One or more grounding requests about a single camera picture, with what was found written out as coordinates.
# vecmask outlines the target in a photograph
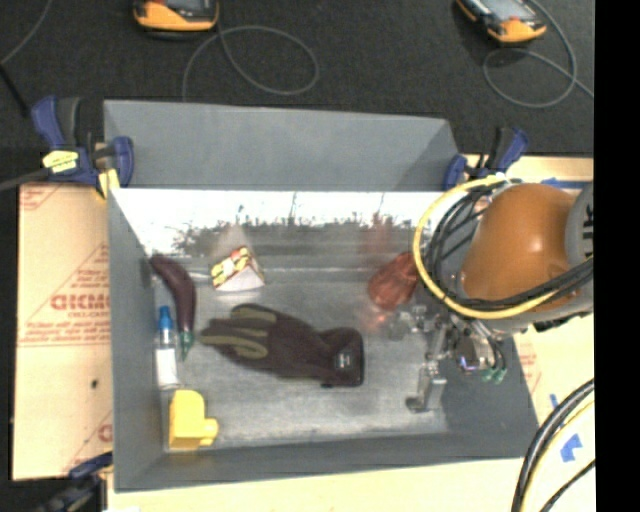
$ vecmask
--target gray bin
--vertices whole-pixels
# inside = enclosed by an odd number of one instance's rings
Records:
[[[136,155],[134,182],[109,201],[117,491],[524,455],[537,423],[512,343],[502,385],[445,363],[443,408],[415,414],[404,398],[416,390],[424,340],[390,341],[384,322],[370,323],[368,279],[409,249],[411,208],[421,213],[438,196],[456,154],[445,121],[116,101],[106,102],[105,123],[107,139],[130,136]],[[269,207],[272,197],[279,199]],[[139,215],[138,203],[146,205]],[[186,226],[194,214],[179,204],[210,212],[207,226]],[[350,210],[352,217],[338,213]],[[370,222],[375,215],[388,222]],[[154,223],[168,229],[149,238]],[[167,248],[162,237],[176,227],[206,232],[208,242]],[[197,276],[238,240],[254,251],[266,285],[221,294]],[[356,327],[365,341],[363,385],[283,382],[196,344],[181,378],[203,394],[221,431],[210,448],[169,452],[170,397],[155,385],[152,340],[158,306],[172,304],[147,263],[154,250],[171,252],[196,276],[196,331],[247,301],[318,329]]]

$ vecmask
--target yellow block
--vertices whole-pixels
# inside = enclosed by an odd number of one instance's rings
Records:
[[[218,422],[205,418],[204,398],[192,389],[178,389],[169,408],[169,448],[197,450],[210,446],[218,435]]]

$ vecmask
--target orange device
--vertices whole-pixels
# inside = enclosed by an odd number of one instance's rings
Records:
[[[456,0],[456,4],[467,18],[502,44],[527,43],[547,30],[523,0]]]
[[[179,36],[212,29],[218,21],[216,0],[134,0],[133,16],[152,34]]]

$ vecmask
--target cardboard sheet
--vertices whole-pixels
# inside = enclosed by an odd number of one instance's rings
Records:
[[[65,475],[112,442],[106,205],[20,190],[13,478]]]

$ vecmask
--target blue clamp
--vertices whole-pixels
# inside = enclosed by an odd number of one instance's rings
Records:
[[[551,185],[552,187],[562,189],[582,190],[587,186],[588,181],[572,181],[572,180],[559,180],[558,178],[547,178],[540,183],[544,185]]]
[[[479,179],[489,174],[506,173],[529,147],[529,139],[519,128],[499,128],[493,147],[486,160],[480,158],[475,167],[470,167],[467,159],[458,154],[451,159],[444,174],[443,189],[449,190],[469,179]]]
[[[68,474],[69,480],[73,483],[56,493],[46,503],[35,507],[32,512],[72,512],[79,510],[94,496],[104,499],[105,481],[97,473],[112,464],[113,453],[107,452],[76,466]]]
[[[77,159],[68,168],[53,172],[50,181],[79,182],[92,185],[100,190],[100,174],[94,161],[110,156],[115,160],[115,169],[121,186],[131,181],[134,169],[133,142],[129,137],[115,137],[104,149],[92,152],[91,148],[80,146],[75,138],[76,111],[80,98],[47,96],[31,108],[31,119],[38,134],[47,142],[50,151],[69,150],[76,153]]]

